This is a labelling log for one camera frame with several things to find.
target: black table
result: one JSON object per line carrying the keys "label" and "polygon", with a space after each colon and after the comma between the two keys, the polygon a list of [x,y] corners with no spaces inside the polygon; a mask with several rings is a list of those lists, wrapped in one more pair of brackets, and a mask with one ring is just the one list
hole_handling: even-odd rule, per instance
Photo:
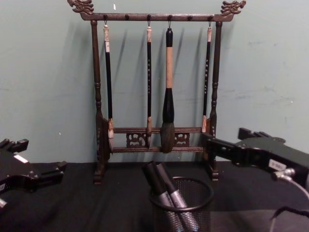
{"label": "black table", "polygon": [[[35,164],[42,169],[51,164]],[[173,176],[210,183],[198,162],[167,163]],[[92,184],[95,164],[69,163],[63,182],[28,194],[10,191],[0,197],[1,232],[151,232],[152,209],[142,163],[111,163],[102,186]],[[309,209],[297,188],[274,182],[255,168],[218,162],[220,180],[210,204],[212,232],[266,232],[274,211],[282,206]],[[309,231],[305,217],[283,213],[275,231]]]}

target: wooden brush stand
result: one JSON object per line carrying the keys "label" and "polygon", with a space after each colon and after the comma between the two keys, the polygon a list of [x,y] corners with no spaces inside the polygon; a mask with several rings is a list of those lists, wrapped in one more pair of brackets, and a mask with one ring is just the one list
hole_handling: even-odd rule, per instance
{"label": "wooden brush stand", "polygon": [[[123,14],[123,13],[94,13],[92,0],[67,0],[73,11],[79,13],[84,21],[90,21],[92,31],[93,71],[96,99],[96,133],[97,133],[97,168],[94,174],[94,183],[101,184],[106,171],[106,163],[110,158],[108,140],[108,121],[103,118],[101,110],[101,83],[98,51],[98,21],[183,21],[183,22],[215,22],[215,48],[212,73],[211,113],[207,118],[207,132],[216,136],[217,126],[217,90],[220,67],[221,29],[223,22],[232,21],[234,15],[240,13],[246,1],[222,4],[221,14]],[[126,146],[114,147],[113,153],[128,152],[160,152],[160,147],[146,146],[146,128],[114,128],[114,133],[126,134]],[[160,133],[160,128],[152,128],[152,133]],[[175,144],[172,152],[203,153],[203,161],[211,180],[218,180],[215,154],[207,154],[201,146],[190,146],[190,134],[201,133],[201,127],[175,128]]]}

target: black wire mesh cup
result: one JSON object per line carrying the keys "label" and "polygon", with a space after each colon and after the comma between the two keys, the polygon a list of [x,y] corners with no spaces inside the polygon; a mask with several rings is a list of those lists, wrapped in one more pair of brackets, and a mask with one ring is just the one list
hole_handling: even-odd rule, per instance
{"label": "black wire mesh cup", "polygon": [[208,204],[213,198],[212,188],[193,178],[174,177],[186,208],[163,205],[152,192],[155,232],[210,232],[211,215]]}

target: hanging loop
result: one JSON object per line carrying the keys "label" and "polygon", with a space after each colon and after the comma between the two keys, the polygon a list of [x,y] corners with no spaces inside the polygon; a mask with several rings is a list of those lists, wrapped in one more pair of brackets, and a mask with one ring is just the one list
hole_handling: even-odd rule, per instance
{"label": "hanging loop", "polygon": [[147,23],[148,23],[148,26],[150,27],[150,14],[149,15],[147,15]]}
{"label": "hanging loop", "polygon": [[107,15],[103,15],[103,19],[104,19],[104,24],[106,25],[107,24]]}
{"label": "hanging loop", "polygon": [[169,28],[170,28],[170,22],[171,22],[172,17],[173,16],[171,14],[168,16]]}

